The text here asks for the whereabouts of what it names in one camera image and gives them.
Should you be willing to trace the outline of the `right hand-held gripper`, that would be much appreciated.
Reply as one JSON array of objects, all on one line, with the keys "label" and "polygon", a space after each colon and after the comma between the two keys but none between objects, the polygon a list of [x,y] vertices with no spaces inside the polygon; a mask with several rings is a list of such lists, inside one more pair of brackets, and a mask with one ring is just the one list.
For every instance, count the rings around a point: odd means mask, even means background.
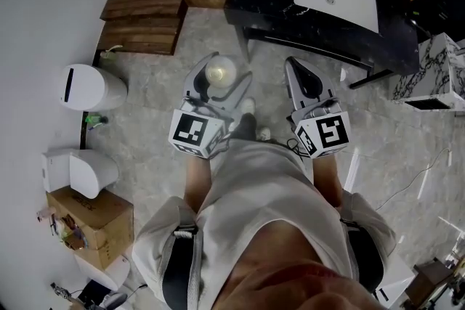
[{"label": "right hand-held gripper", "polygon": [[[344,149],[351,135],[349,116],[339,100],[331,98],[331,79],[315,65],[294,57],[286,59],[284,72],[296,110],[291,114],[293,131],[306,154],[316,159]],[[319,102],[310,105],[314,99]]]}]

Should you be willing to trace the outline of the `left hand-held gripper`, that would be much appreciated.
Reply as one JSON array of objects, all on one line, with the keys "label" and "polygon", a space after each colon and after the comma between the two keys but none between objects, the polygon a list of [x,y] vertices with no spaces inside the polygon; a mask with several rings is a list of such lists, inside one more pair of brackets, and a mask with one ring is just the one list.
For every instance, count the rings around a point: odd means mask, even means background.
[{"label": "left hand-held gripper", "polygon": [[177,150],[203,159],[212,159],[229,148],[229,126],[233,113],[244,98],[252,72],[242,75],[223,97],[209,99],[210,83],[206,66],[219,52],[212,52],[187,74],[183,100],[173,113],[168,141]]}]

